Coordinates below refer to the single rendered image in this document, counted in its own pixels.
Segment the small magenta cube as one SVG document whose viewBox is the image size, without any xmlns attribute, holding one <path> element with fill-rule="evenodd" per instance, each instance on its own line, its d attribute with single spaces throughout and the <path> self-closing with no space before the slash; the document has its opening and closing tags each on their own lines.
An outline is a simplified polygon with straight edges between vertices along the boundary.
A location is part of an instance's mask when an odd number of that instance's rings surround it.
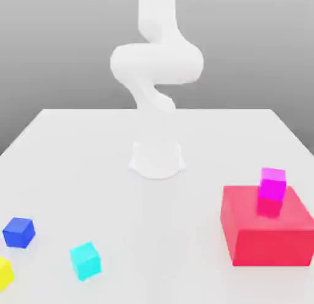
<svg viewBox="0 0 314 304">
<path fill-rule="evenodd" d="M 261 169 L 258 198 L 283 201 L 286 192 L 286 171 L 276 168 Z"/>
</svg>

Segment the small cyan cube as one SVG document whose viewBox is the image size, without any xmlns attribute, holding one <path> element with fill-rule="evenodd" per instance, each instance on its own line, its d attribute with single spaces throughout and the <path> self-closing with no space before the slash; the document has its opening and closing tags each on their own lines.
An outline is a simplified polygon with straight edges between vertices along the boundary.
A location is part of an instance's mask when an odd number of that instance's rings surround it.
<svg viewBox="0 0 314 304">
<path fill-rule="evenodd" d="M 79 281 L 84 281 L 101 272 L 101 258 L 92 242 L 72 248 L 71 264 Z"/>
</svg>

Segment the small blue cube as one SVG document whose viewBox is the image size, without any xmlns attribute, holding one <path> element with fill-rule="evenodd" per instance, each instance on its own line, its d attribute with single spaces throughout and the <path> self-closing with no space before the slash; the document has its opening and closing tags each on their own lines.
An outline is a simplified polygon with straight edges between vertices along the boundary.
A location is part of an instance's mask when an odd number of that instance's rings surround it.
<svg viewBox="0 0 314 304">
<path fill-rule="evenodd" d="M 13 217 L 2 231 L 8 247 L 27 248 L 36 231 L 31 219 Z"/>
</svg>

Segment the small yellow cube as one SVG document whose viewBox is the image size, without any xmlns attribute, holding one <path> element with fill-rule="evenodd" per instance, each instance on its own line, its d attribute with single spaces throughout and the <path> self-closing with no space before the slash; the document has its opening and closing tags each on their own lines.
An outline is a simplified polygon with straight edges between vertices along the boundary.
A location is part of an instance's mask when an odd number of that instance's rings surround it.
<svg viewBox="0 0 314 304">
<path fill-rule="evenodd" d="M 0 257 L 0 292 L 14 280 L 14 273 L 8 259 Z"/>
</svg>

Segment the large red box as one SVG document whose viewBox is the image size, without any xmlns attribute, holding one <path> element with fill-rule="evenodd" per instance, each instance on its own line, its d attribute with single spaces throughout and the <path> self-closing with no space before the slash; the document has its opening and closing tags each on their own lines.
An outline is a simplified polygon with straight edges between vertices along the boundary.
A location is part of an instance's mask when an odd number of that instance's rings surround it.
<svg viewBox="0 0 314 304">
<path fill-rule="evenodd" d="M 294 189 L 286 189 L 275 216 L 260 204 L 258 186 L 226 185 L 220 221 L 234 266 L 310 265 L 314 255 L 314 218 Z"/>
</svg>

